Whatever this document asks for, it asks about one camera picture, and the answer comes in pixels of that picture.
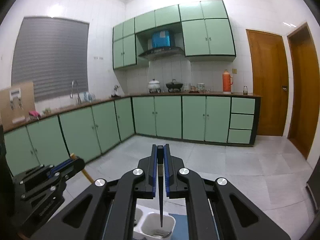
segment blue gripper pad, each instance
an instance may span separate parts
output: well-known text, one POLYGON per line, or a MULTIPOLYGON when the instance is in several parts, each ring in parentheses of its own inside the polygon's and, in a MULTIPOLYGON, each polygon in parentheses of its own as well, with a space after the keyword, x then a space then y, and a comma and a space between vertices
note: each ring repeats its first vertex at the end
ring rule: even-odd
POLYGON ((156 153, 155 153, 155 159, 153 160, 153 174, 152 174, 152 195, 153 197, 156 196, 156 186, 157 186, 157 147, 156 147, 156 153))
POLYGON ((63 163, 60 163, 58 166, 55 166, 54 168, 51 169, 50 174, 48 176, 48 178, 52 178, 54 176, 54 174, 59 171, 61 168, 63 168, 64 166, 68 165, 69 163, 71 163, 73 160, 72 159, 67 159, 66 161, 64 161, 63 163))
POLYGON ((164 181, 165 181, 165 191, 167 193, 167 197, 170 196, 170 187, 169 187, 169 165, 168 165, 168 156, 167 156, 167 147, 164 145, 164 181))

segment window blind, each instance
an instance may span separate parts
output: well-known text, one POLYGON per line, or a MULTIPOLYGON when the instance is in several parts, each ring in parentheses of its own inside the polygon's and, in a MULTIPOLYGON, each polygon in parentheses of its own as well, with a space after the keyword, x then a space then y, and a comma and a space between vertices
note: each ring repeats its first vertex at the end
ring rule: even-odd
POLYGON ((11 84, 33 81, 35 101, 68 95, 76 79, 88 91, 89 24, 61 18, 25 17, 17 37, 11 84))

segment kitchen faucet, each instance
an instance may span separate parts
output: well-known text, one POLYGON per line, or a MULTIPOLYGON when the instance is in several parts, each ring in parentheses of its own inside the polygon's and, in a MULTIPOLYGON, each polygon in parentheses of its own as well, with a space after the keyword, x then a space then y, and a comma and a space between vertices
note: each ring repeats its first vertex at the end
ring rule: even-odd
POLYGON ((70 98, 73 98, 72 92, 73 92, 73 84, 76 83, 77 85, 77 94, 78 94, 78 105, 81 104, 81 99, 80 99, 80 95, 79 95, 79 85, 78 85, 78 81, 76 79, 74 79, 72 81, 72 87, 71 87, 71 94, 70 94, 70 98))

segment white tiled wall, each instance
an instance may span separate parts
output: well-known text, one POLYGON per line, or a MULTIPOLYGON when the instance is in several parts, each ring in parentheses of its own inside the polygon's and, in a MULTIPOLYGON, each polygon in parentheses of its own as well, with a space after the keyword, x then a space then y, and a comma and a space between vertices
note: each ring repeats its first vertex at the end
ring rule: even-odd
MULTIPOLYGON (((90 23, 89 92, 105 98, 111 95, 115 84, 120 84, 126 92, 126 73, 115 74, 112 69, 112 27, 124 21, 124 9, 120 0, 16 0, 0 26, 0 89, 11 85, 13 51, 23 17, 54 16, 90 23)), ((69 96, 54 98, 36 103, 36 109, 41 112, 73 101, 69 96)))
MULTIPOLYGON (((309 10, 308 6, 303 0, 270 0, 273 7, 276 9, 280 20, 280 33, 284 35, 284 46, 287 54, 288 70, 289 70, 289 104, 287 122, 284 134, 287 135, 290 127, 290 120, 292 114, 292 102, 293 102, 293 72, 292 72, 292 60, 290 55, 289 44, 286 36, 294 31, 296 27, 301 26, 305 22, 308 23, 310 32, 315 43, 318 58, 320 58, 320 27, 314 18, 313 14, 309 10)), ((316 163, 320 155, 320 122, 316 129, 315 138, 308 156, 308 162, 312 167, 316 166, 316 163)))
MULTIPOLYGON (((126 19, 161 7, 192 1, 200 0, 131 0, 126 4, 126 19)), ((182 56, 156 60, 149 63, 149 70, 127 71, 128 92, 147 91, 147 82, 152 78, 159 80, 162 87, 175 78, 193 85, 203 82, 210 90, 222 91, 222 72, 227 69, 232 73, 232 68, 237 69, 237 74, 232 74, 234 78, 232 91, 242 92, 245 85, 248 87, 248 92, 252 92, 252 65, 246 29, 280 33, 280 21, 270 0, 223 1, 235 40, 237 57, 234 62, 190 63, 182 56)))

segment orange thermos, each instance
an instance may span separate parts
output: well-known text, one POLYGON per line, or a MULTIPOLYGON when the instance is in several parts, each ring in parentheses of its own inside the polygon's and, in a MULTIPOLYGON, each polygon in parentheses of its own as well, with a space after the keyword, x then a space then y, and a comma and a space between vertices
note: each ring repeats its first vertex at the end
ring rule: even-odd
POLYGON ((225 71, 222 74, 223 93, 231 94, 231 85, 233 85, 233 78, 228 72, 228 70, 225 69, 225 71))

